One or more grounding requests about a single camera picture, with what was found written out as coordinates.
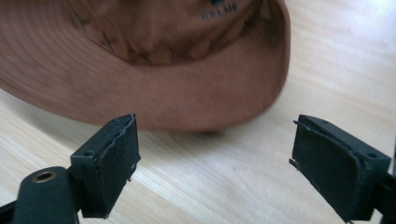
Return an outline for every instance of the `hat logo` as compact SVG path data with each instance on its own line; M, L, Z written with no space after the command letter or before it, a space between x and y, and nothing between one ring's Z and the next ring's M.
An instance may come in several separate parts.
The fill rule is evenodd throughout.
M239 10L236 2L226 2L225 0L210 0L213 8L201 14L203 21L210 21L214 19L223 18L234 14Z
M219 4L219 3L223 3L225 0L210 0L210 3L212 4L212 6Z

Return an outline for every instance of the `clamp jaw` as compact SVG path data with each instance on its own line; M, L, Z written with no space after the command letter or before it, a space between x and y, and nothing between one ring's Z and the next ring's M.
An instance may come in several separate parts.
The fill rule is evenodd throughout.
M23 179L15 202L0 207L0 223L78 223L107 218L140 160L135 115L111 120L71 156Z
M396 223L396 175L391 158L330 122L301 115L292 164L345 222L370 220L374 209L381 223Z

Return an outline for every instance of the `hole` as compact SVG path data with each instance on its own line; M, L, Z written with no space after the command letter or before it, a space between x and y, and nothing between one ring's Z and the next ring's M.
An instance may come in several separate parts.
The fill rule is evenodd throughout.
M83 155L84 156L93 156L93 151L92 150L86 151L86 152L84 152Z
M33 177L33 182L38 183L38 184L44 183L44 182L51 180L55 176L56 176L55 172L47 171L47 172L41 173L41 174Z
M368 153L367 156L370 158L376 158L376 155L374 153Z

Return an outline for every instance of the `brown hat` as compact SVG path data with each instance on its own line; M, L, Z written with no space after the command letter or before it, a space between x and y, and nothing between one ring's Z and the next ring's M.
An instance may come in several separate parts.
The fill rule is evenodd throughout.
M283 0L2 0L0 88L71 119L211 131L279 95Z

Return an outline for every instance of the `light wood surface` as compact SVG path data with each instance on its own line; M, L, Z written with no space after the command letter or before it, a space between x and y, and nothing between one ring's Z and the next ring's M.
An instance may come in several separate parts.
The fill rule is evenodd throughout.
M343 223L288 163L300 114L326 119L391 156L396 135L393 1L288 0L291 60L276 103L212 134L139 131L142 161L110 218L81 223ZM0 91L0 204L100 127ZM375 213L370 223L378 223Z

